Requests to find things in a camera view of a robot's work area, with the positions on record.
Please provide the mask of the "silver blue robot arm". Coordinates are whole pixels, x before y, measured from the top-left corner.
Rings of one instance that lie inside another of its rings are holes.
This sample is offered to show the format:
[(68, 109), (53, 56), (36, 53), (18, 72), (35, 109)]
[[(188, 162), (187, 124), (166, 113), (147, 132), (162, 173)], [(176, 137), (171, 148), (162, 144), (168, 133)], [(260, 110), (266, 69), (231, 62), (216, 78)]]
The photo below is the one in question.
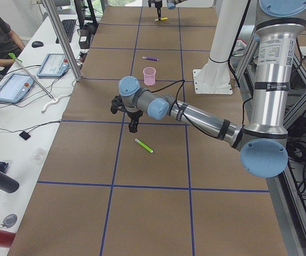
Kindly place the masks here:
[(275, 177), (287, 166), (288, 137), (284, 113), (290, 89), (295, 45), (306, 26), (306, 1), (258, 1), (253, 40), (259, 44), (252, 116), (248, 124), (234, 124), (171, 95), (159, 95), (126, 76), (111, 112), (130, 117), (129, 130), (137, 132), (142, 114), (157, 120), (170, 116), (192, 125), (212, 138), (226, 141), (240, 152), (243, 167), (251, 174)]
[[(185, 2), (186, 0), (166, 0), (166, 5), (169, 10), (173, 10), (177, 4)], [(158, 14), (158, 21), (162, 19), (161, 17), (161, 9), (163, 6), (162, 0), (148, 0), (148, 7), (152, 7), (152, 5), (156, 8)]]

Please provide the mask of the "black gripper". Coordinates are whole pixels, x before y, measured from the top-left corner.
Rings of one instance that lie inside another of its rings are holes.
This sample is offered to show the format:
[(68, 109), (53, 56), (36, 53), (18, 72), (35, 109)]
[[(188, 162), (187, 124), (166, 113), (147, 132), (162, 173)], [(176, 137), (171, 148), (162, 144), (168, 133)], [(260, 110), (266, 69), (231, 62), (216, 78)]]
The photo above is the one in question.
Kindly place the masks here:
[(162, 0), (148, 0), (148, 7), (154, 6), (156, 8), (157, 19), (161, 19), (161, 8), (163, 6)]
[(130, 123), (128, 125), (129, 132), (137, 133), (137, 126), (139, 124), (139, 119), (143, 115), (143, 111), (138, 110), (133, 107), (128, 107), (128, 106), (125, 106), (125, 109), (126, 109), (128, 117), (130, 118)]

